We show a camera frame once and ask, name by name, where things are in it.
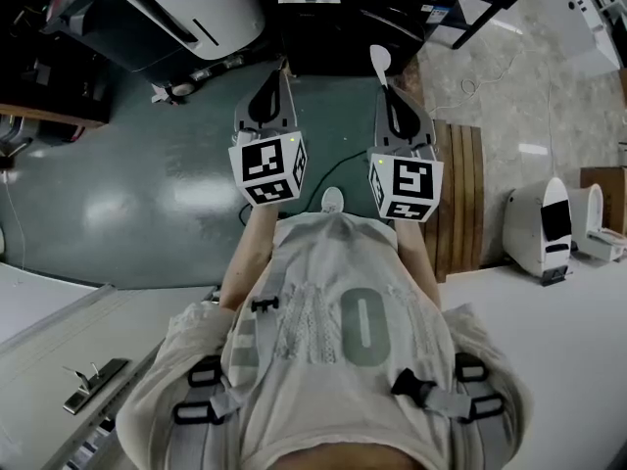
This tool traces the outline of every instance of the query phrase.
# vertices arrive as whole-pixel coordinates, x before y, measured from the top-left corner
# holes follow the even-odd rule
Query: black plastic buckle
[[[212,387],[219,384],[222,368],[219,355],[210,355],[203,358],[187,374],[187,383],[192,388]]]
[[[393,396],[409,396],[418,407],[424,407],[429,393],[436,387],[435,381],[422,381],[415,377],[411,369],[405,369],[392,387]]]
[[[477,383],[486,381],[490,371],[480,358],[460,352],[455,355],[455,375],[460,383]]]
[[[494,400],[499,401],[499,406],[488,411],[479,411],[480,404],[484,402],[492,402]],[[472,400],[472,406],[470,407],[470,415],[467,418],[461,418],[459,423],[463,425],[467,425],[472,423],[473,421],[477,421],[480,419],[491,418],[493,416],[499,416],[506,411],[506,400],[501,394],[493,394],[491,396],[486,397],[477,397]]]
[[[205,409],[203,415],[198,416],[197,413],[189,412],[185,415],[184,410],[200,410]],[[216,412],[210,402],[181,402],[174,406],[174,423],[177,425],[221,425],[224,423],[224,417],[218,418]]]
[[[271,300],[264,300],[262,302],[253,300],[253,302],[251,303],[251,311],[255,312],[257,311],[258,308],[261,308],[262,312],[266,313],[267,309],[270,308],[271,306],[274,309],[278,309],[278,297],[274,297]]]

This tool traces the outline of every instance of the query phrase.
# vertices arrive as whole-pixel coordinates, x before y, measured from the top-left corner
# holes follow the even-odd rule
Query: table
[[[483,27],[491,18],[493,18],[498,11],[503,9],[509,9],[518,0],[481,0],[488,2],[490,8],[484,12],[473,24],[468,24],[463,16],[461,5],[459,2],[448,13],[445,19],[442,21],[442,26],[454,27],[457,29],[463,29],[464,34],[453,44],[453,49],[458,49],[464,43],[466,43],[479,29]]]

